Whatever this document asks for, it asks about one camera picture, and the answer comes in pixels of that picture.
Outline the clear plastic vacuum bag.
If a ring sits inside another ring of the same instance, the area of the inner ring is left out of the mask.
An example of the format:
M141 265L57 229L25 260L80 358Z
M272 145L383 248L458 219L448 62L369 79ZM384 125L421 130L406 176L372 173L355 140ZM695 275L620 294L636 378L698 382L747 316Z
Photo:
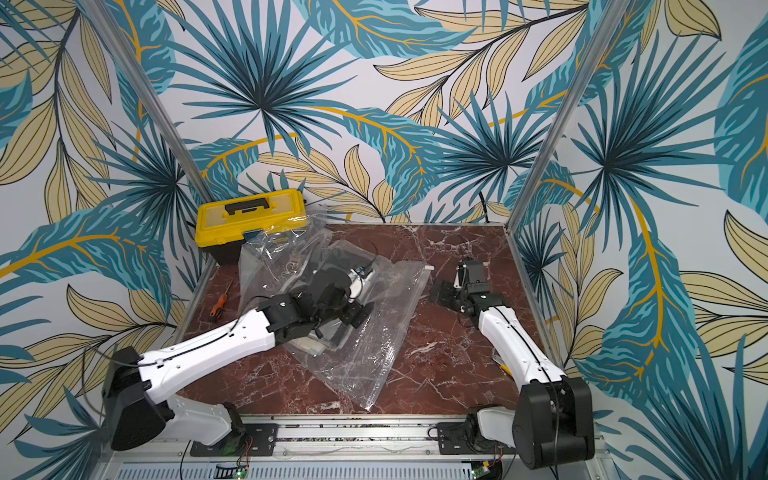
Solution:
M267 314L276 345L365 410L383 390L433 271L423 261L393 262L376 243L335 239L321 213L247 234L238 268L240 313Z

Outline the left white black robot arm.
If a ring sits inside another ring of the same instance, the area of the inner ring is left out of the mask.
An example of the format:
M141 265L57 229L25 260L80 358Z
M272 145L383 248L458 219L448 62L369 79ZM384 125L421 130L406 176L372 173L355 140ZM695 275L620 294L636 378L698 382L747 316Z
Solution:
M102 389L109 447L128 451L155 439L176 439L239 454L250 441L236 408L193 401L180 391L244 357L319 335L328 322L360 327L374 308L360 301L372 276L370 266L321 268L308 284L259 296L238 319L197 337L144 354L132 347L115 352Z

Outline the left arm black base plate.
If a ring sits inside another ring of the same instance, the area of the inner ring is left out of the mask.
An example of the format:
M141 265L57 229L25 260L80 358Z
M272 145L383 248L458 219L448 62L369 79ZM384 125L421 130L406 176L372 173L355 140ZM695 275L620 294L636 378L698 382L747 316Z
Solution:
M244 424L212 446L194 442L190 453L192 457L271 457L277 430L274 423Z

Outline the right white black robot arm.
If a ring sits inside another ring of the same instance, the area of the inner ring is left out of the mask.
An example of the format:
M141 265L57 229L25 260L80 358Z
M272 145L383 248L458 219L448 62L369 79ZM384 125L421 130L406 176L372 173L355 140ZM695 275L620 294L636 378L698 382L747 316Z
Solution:
M475 414L480 435L514 448L529 469L553 469L595 455L591 391L539 348L503 295L490 291L482 262L466 258L452 281L438 279L430 301L471 319L492 344L519 390L515 410Z

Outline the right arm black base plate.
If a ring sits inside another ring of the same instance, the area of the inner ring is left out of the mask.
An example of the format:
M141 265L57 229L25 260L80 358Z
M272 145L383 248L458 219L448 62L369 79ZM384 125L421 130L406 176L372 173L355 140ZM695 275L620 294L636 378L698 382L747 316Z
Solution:
M471 422L440 422L435 426L441 455L512 455L515 449L504 443L488 440Z

